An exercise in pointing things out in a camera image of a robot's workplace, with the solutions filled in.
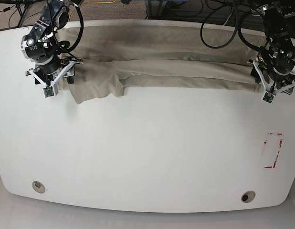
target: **black cable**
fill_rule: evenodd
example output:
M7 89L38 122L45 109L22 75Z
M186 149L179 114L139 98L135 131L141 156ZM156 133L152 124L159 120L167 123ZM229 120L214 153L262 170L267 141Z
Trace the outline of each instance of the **black cable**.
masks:
M25 20L27 20L28 18L31 18L31 17L35 16L36 14L39 14L39 13L41 13L41 11L40 11L40 12L37 12L37 13L34 13L34 14L30 15L29 17L25 18L25 19L23 20L23 22L25 22Z
M182 1L181 3L176 3L174 1L169 1L169 3L171 3L172 5L175 5L175 6L181 6L181 5L185 4L186 1Z
M72 52L77 47L77 45L80 43L82 35L83 35L83 31L84 31L84 19L83 19L83 16L82 16L82 13L81 13L81 10L79 7L76 7L76 12L77 12L77 15L79 16L81 26L80 26L80 31L79 31L79 34L76 38L76 41L69 49L67 49L68 53Z
M205 0L205 4L206 4L206 6L207 6L208 9L210 9L210 10L216 10L216 9L214 9L214 8L211 8L211 7L208 5L208 0Z
M7 7L7 8L4 8L3 10L0 11L0 13L1 13L1 12L9 11L9 10L12 9L14 6L16 6L16 5L13 5L13 6L9 6L9 7Z
M233 7L234 7L234 11L235 11L235 27L234 27L234 31L233 31L233 34L232 34L232 37L229 39L229 41L227 41L227 43L221 45L221 46L211 46L211 45L208 45L205 41L204 41L204 38L203 38L203 28L204 28L204 24L207 22L208 18L214 14L216 11L228 6L228 5L222 5L220 6L219 8L215 9L214 11L212 11L204 20L204 22L202 23L201 25L201 28L200 28L200 38L201 38L201 41L203 42L204 45L206 45L208 48L211 48L211 49L221 49L221 48L224 48L226 47L227 45L229 45L235 35L237 34L237 31L238 31L238 25L239 25L239 12L238 12L238 6L237 6L237 3L235 2L235 0L232 0L233 2Z
M196 17L196 16L198 16L201 12L202 12L202 10L203 10L203 1L202 0L200 0L200 2L201 2L201 9L200 9L200 11L197 13L197 14L195 14L195 15L191 15L191 16L180 16L180 15L177 15L177 14L175 14L175 13L172 13L172 12L169 12L170 14L172 14L172 15L174 15L174 16L176 16L176 17L181 17L181 18L193 18L193 17Z
M75 58L77 60L77 58L75 56L73 56L70 52L68 52L63 46L60 45L60 43L57 41L56 37L55 37L55 33L56 31L54 31L54 26L53 26L53 22L52 22L52 15L51 15L51 10L50 10L50 4L49 4L49 0L46 0L47 2L47 6L48 6L48 10L49 10L49 15L50 15L50 22L51 22L51 29L52 29L52 33L53 33L53 38L56 42L56 44L58 44L58 46L60 47L61 50L63 50L65 53L69 54L70 56L72 56L73 58Z
M11 27L11 26L10 26L11 18L12 18L12 16L13 16L16 12L17 12L17 9L12 13L12 15L11 15L10 18L9 18L9 22L8 22L9 28Z
M247 11L245 14L243 14L240 18L240 21L239 21L239 25L238 25L238 34L239 34L239 37L241 39L241 41L249 48L259 52L260 51L260 48L253 45L253 44L250 44L242 35L242 24L243 24L243 21L245 20L245 18L247 18L248 16L252 15L253 12L250 10L250 11Z

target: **white table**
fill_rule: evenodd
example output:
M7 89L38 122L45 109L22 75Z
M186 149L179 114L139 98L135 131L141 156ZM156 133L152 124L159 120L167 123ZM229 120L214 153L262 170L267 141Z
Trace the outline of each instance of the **white table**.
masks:
M144 20L85 25L106 24L200 26ZM41 87L24 76L34 65L20 50L29 31L0 32L0 175L9 192L143 212L227 211L285 200L295 177L295 91L273 105L261 102L261 94L185 88L128 88L121 98L80 105L68 91L44 99ZM264 167L273 165L281 137L268 133L283 134L275 168ZM46 192L35 192L33 181ZM242 203L250 190L255 199Z

